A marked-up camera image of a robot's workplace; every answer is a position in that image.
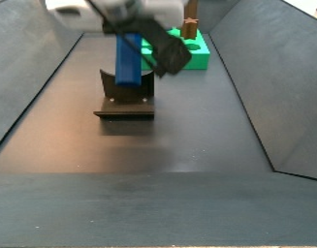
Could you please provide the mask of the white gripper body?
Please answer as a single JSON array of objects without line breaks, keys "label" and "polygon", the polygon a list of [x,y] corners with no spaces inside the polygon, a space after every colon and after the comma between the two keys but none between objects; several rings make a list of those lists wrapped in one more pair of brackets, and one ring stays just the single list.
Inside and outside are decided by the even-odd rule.
[{"label": "white gripper body", "polygon": [[46,8],[70,29],[101,32],[102,24],[151,17],[165,28],[181,27],[186,0],[44,0]]}]

